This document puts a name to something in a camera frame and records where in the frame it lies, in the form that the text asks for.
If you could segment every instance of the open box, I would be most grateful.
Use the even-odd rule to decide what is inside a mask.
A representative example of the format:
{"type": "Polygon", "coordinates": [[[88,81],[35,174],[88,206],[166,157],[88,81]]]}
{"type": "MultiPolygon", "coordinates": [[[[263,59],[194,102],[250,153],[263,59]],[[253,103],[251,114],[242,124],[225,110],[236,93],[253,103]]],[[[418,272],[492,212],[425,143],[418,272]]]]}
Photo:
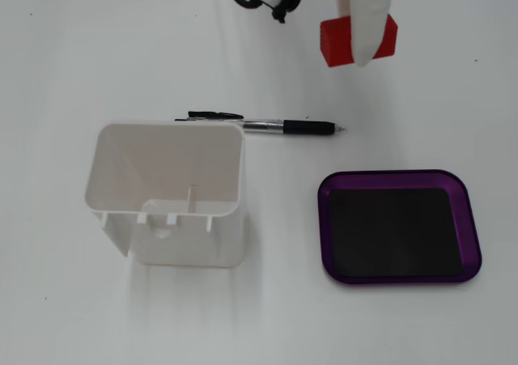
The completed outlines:
{"type": "Polygon", "coordinates": [[[125,256],[231,267],[244,253],[244,133],[227,123],[111,124],[86,202],[125,256]]]}

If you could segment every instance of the red block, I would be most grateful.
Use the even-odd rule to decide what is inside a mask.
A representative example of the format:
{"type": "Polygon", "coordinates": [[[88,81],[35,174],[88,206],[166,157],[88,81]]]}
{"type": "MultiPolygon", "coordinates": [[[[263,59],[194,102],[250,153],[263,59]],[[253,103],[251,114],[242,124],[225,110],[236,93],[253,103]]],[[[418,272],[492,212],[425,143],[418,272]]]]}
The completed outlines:
{"type": "MultiPolygon", "coordinates": [[[[392,56],[396,52],[397,24],[387,16],[385,34],[374,58],[392,56]]],[[[351,47],[350,16],[321,23],[321,51],[329,67],[354,63],[351,47]]]]}

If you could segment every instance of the white background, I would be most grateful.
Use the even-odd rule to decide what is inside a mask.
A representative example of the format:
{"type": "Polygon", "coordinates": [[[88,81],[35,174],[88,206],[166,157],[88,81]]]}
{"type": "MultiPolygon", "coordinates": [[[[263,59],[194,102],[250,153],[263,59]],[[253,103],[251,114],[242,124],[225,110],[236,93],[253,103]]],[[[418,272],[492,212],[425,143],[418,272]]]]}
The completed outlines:
{"type": "Polygon", "coordinates": [[[333,0],[303,0],[284,26],[232,0],[0,0],[0,363],[516,364],[518,0],[391,12],[394,57],[330,70],[333,0]],[[252,234],[234,270],[134,264],[83,200],[102,126],[191,109],[350,129],[247,137],[252,234]],[[480,274],[331,281],[320,182],[410,168],[466,183],[480,274]]]}

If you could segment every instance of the pen clip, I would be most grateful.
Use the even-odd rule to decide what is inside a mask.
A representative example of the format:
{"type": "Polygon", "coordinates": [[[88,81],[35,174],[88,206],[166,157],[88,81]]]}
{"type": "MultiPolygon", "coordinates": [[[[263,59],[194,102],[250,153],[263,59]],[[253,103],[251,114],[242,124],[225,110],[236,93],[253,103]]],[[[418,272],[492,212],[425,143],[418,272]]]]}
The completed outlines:
{"type": "Polygon", "coordinates": [[[189,118],[205,118],[207,120],[242,120],[243,116],[229,112],[189,112],[189,118]]]}

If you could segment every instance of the black cable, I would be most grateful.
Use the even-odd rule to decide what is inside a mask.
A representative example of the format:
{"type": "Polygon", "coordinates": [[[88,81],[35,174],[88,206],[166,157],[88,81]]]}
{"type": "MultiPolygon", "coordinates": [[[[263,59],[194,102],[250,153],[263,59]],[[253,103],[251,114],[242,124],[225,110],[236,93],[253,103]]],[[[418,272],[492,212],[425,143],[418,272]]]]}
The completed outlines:
{"type": "MultiPolygon", "coordinates": [[[[244,7],[245,9],[257,9],[264,2],[261,0],[234,0],[238,5],[244,7]]],[[[276,7],[271,7],[266,4],[268,7],[272,9],[272,16],[279,23],[286,22],[286,15],[294,11],[300,4],[301,0],[281,0],[281,2],[276,7]]]]}

